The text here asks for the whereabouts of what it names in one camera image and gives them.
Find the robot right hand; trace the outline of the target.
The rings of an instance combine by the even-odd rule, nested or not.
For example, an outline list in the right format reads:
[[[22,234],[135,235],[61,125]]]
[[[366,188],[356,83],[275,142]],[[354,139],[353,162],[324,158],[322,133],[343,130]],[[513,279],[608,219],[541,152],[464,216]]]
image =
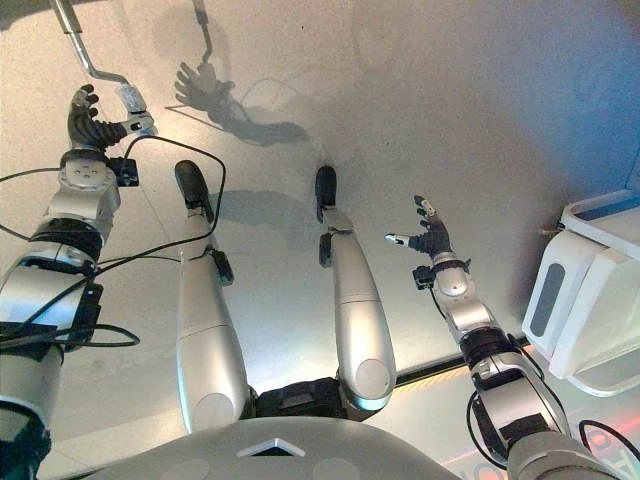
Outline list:
[[[408,248],[434,259],[442,253],[452,253],[448,230],[436,209],[423,196],[413,197],[416,212],[421,217],[420,225],[424,232],[416,235],[387,233],[384,238],[393,245]]]

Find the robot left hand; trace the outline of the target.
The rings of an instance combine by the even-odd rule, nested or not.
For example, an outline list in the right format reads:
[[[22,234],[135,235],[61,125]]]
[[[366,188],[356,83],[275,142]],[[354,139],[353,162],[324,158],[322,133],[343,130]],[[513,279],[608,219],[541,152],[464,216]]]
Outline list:
[[[94,149],[104,152],[132,134],[154,134],[154,120],[147,110],[139,90],[132,85],[121,85],[116,94],[127,112],[127,119],[108,122],[96,118],[95,104],[99,97],[91,84],[80,87],[73,95],[67,117],[67,131],[75,149]]]

